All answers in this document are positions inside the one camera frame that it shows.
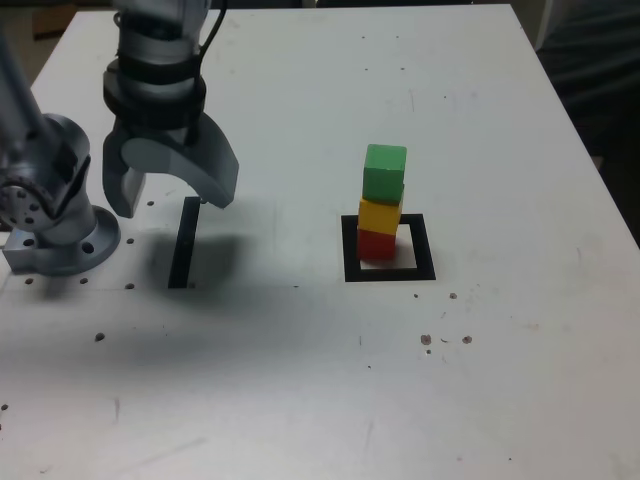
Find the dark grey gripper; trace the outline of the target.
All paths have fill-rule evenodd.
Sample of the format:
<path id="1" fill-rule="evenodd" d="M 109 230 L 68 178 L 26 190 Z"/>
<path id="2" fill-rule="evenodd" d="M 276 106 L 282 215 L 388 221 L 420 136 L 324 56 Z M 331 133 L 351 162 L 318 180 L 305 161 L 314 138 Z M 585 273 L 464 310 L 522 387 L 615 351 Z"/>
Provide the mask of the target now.
<path id="1" fill-rule="evenodd" d="M 103 144 L 104 194 L 123 218 L 135 215 L 145 173 L 177 177 L 205 202 L 224 209 L 234 200 L 238 172 L 229 141 L 206 114 L 171 130 L 117 119 Z"/>

